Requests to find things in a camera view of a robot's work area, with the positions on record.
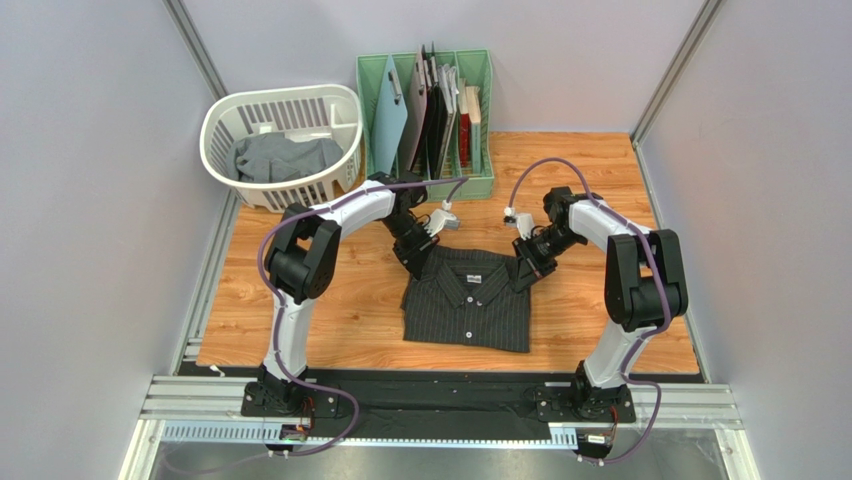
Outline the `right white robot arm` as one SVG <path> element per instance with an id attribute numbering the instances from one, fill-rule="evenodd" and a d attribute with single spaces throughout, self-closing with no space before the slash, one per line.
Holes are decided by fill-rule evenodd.
<path id="1" fill-rule="evenodd" d="M 515 286 L 524 289 L 552 274 L 558 256 L 576 244 L 593 244 L 606 255 L 604 303 L 609 317 L 593 352 L 572 383 L 572 401 L 584 408 L 620 403 L 629 372 L 646 342 L 684 314 L 688 292 L 678 235 L 629 221 L 595 194 L 552 189 L 543 199 L 549 225 L 537 228 L 513 206 L 504 220 L 517 228 Z"/>

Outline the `black pinstriped long sleeve shirt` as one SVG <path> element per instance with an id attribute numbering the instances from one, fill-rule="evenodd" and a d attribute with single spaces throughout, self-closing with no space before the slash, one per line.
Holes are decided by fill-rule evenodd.
<path id="1" fill-rule="evenodd" d="M 528 353 L 531 292 L 517 275 L 514 257 L 435 247 L 403 294 L 403 339 Z"/>

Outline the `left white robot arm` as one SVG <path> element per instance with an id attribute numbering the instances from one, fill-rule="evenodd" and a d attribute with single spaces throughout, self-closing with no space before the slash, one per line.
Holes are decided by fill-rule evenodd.
<path id="1" fill-rule="evenodd" d="M 275 300 L 259 388 L 285 402 L 308 390 L 301 375 L 307 367 L 310 321 L 316 300 L 331 284 L 340 244 L 348 236 L 381 222 L 394 239 L 397 260 L 410 276 L 421 277 L 439 232 L 457 220 L 450 197 L 426 222 L 413 214 L 413 208 L 427 200 L 430 185 L 413 174 L 396 178 L 378 173 L 337 200 L 286 208 L 258 251 L 258 270 Z"/>

